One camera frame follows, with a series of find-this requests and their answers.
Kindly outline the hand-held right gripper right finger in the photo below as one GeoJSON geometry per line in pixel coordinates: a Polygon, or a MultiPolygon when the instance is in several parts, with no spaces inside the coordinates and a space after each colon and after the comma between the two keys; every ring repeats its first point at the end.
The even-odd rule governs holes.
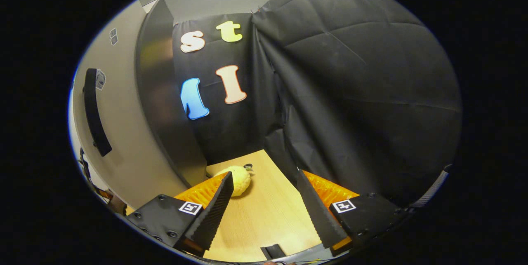
{"type": "Polygon", "coordinates": [[[333,256],[357,252],[399,227],[409,211],[370,192],[357,194],[304,170],[296,188],[324,248],[333,256]]]}

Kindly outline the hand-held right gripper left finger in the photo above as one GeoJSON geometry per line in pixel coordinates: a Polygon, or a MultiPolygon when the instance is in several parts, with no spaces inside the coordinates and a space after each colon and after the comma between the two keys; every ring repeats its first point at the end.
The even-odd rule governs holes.
{"type": "Polygon", "coordinates": [[[203,257],[216,236],[233,190],[229,171],[178,196],[157,195],[126,219],[157,242],[203,257]]]}

